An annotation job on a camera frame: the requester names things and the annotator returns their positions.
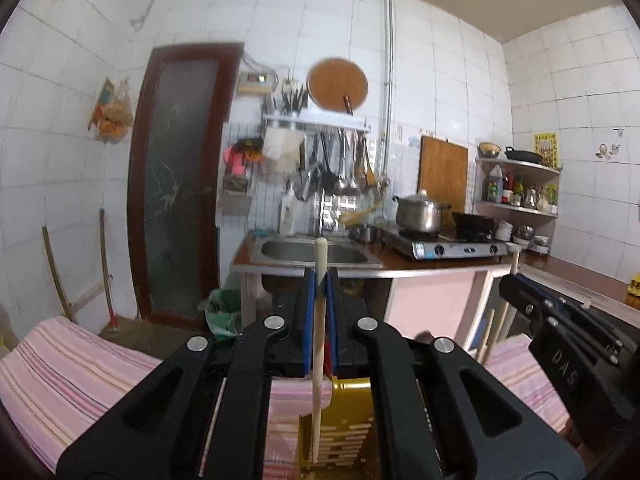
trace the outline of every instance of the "round cutting board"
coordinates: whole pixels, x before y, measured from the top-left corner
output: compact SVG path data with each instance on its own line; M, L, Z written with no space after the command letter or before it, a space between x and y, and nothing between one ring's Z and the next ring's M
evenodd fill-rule
M325 110L345 112L344 96L351 101L354 110L361 106L369 92L364 72L354 62L341 57L331 57L318 62L306 80L309 95Z

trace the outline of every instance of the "wooden board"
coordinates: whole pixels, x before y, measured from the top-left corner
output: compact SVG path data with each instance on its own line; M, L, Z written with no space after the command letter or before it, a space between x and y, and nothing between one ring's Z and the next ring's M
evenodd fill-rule
M309 72L306 82L310 97L325 110L345 112L344 96L351 108L359 108L367 98L369 85L362 69L354 62L332 57L323 59Z
M453 225L451 211L465 211L467 170L468 149L445 140L422 138L418 188L425 189L436 202L451 204L443 216L446 226Z

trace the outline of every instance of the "yellow poster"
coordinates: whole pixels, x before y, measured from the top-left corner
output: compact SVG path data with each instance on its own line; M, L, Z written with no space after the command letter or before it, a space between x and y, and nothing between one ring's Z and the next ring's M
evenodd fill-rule
M533 136L533 150L542 155L542 164L548 168L558 168L558 134L549 132Z

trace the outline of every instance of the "white bottle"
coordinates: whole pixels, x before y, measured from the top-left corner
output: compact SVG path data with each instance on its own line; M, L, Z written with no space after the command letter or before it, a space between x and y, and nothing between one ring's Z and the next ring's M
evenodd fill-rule
M298 216L298 199L293 191L293 186L287 187L287 192L280 202L280 225L278 232L282 236L296 234L296 217Z

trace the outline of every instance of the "green trash bin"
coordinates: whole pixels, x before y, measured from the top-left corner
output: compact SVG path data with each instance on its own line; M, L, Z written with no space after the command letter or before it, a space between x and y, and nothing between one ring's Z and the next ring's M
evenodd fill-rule
M233 338L242 330L240 290L215 288L200 304L209 330L217 340Z

